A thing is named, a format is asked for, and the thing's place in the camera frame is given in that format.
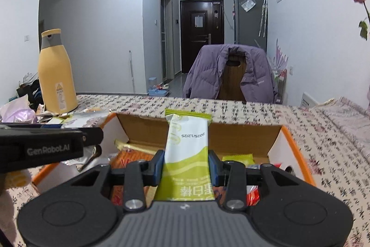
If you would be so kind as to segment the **green white protein bar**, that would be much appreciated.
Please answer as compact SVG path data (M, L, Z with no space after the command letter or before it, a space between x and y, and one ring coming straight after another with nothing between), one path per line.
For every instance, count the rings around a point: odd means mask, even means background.
M162 177L155 201L213 201L208 161L212 116L167 108L169 123Z

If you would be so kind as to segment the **red snack bag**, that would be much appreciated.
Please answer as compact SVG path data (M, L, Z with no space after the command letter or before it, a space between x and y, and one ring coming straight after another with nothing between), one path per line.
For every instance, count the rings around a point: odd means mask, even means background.
M226 195L229 184L232 165L236 164L238 170L234 175L241 177L246 174L245 197L243 206L254 206L260 200L259 187L262 185L262 177L259 172L260 164L245 165L242 162L229 160L226 162L210 162L210 176L213 185L214 197L219 205L226 206Z

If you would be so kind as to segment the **small green snack packet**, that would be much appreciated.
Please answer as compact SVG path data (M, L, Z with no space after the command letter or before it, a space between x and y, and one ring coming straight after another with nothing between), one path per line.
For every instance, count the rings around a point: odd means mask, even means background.
M237 154L237 155L229 155L223 156L222 161L235 161L244 164L246 167L254 165L255 161L253 158L253 154Z

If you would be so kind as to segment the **orange cardboard snack box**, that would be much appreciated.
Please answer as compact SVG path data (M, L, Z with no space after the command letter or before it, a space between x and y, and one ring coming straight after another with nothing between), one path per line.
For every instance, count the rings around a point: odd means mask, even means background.
M88 147L83 156L46 165L32 180L39 193L62 184L97 165L114 169L136 160L151 160L158 150L164 151L159 170L162 180L147 184L149 201L207 201L223 197L226 182L211 182L213 151L223 161L246 162L252 155L256 164L270 163L310 184L312 174L288 129L281 125L246 125L215 123L203 113L170 110L162 119L123 113L84 113L73 115L59 125L61 130L76 127L99 127L103 141Z

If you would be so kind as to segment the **yellow thermos bottle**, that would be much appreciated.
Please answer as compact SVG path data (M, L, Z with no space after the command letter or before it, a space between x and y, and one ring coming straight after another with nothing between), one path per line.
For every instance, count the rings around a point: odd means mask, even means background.
M43 101L46 109L56 114L71 112L78 106L71 63L61 33L59 28L41 33L38 60Z

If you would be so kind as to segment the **floral folded cloth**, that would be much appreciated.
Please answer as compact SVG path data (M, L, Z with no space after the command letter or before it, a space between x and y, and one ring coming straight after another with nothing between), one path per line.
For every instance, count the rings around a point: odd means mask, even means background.
M330 99L315 106L321 111L360 151L369 162L370 121L369 110L345 97Z

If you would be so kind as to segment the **wooden chair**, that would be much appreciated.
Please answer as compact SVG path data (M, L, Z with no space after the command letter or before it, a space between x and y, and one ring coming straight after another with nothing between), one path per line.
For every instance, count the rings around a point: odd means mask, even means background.
M245 97L240 88L247 64L242 53L230 54L226 61L218 100L232 100L245 102Z

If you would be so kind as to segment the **purple puffer jacket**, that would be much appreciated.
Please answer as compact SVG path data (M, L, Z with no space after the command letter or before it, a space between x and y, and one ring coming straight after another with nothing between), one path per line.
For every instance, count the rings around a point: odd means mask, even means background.
M182 96L275 103L277 84L265 51L256 46L203 46L186 78Z

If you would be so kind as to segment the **grey refrigerator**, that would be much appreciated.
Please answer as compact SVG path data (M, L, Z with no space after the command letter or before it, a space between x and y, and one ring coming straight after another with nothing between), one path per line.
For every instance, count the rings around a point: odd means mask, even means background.
M234 0L234 44L267 52L267 0Z

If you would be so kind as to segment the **dark entrance door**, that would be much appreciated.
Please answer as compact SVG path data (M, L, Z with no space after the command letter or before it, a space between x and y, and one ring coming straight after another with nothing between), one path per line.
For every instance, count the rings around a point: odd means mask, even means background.
M188 73L200 49L225 42L223 0L183 0L181 13L181 71Z

